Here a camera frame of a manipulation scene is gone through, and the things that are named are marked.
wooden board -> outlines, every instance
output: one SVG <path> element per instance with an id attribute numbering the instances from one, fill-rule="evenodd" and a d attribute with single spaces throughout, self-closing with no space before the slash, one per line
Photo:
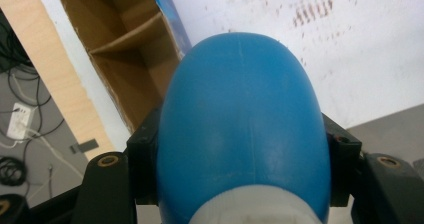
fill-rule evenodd
<path id="1" fill-rule="evenodd" d="M 86 153 L 87 158 L 114 150 L 41 1 L 0 0 L 0 7 L 77 141 L 94 138 L 99 143 L 99 148 Z"/>

electrical outlet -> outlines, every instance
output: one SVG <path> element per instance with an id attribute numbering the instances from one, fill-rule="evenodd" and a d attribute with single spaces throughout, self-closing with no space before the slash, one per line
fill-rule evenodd
<path id="1" fill-rule="evenodd" d="M 26 138 L 27 129 L 31 127 L 34 108 L 16 102 L 12 110 L 16 111 L 12 112 L 7 136 L 16 140 L 23 140 Z"/>

blue egg-shaped object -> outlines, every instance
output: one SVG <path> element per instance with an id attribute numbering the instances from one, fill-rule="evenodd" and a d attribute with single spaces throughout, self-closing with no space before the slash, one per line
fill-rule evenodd
<path id="1" fill-rule="evenodd" d="M 157 154 L 165 224 L 188 223 L 214 196 L 271 185 L 304 200 L 325 222 L 330 161 L 311 83 L 269 37 L 210 37 L 184 57 L 162 108 Z"/>

screw hole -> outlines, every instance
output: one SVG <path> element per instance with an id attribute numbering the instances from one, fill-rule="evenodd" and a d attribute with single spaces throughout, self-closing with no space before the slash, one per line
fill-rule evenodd
<path id="1" fill-rule="evenodd" d="M 349 142 L 350 142 L 349 138 L 347 138 L 347 137 L 342 137 L 342 136 L 336 136 L 336 140 L 337 140 L 338 142 L 343 142 L 343 143 L 349 143 Z"/>
<path id="2" fill-rule="evenodd" d="M 97 165 L 100 167 L 109 167 L 115 165 L 119 161 L 117 156 L 109 155 L 100 158 L 97 162 Z"/>
<path id="3" fill-rule="evenodd" d="M 390 167 L 390 168 L 399 168 L 400 167 L 400 163 L 392 158 L 389 157 L 379 157 L 377 158 L 377 160 L 383 164 L 386 167 Z"/>

cardboard box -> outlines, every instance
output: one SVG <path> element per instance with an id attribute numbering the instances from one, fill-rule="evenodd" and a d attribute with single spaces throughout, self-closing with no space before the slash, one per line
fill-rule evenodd
<path id="1" fill-rule="evenodd" d="M 159 106 L 179 62 L 155 0 L 61 0 L 130 132 Z"/>

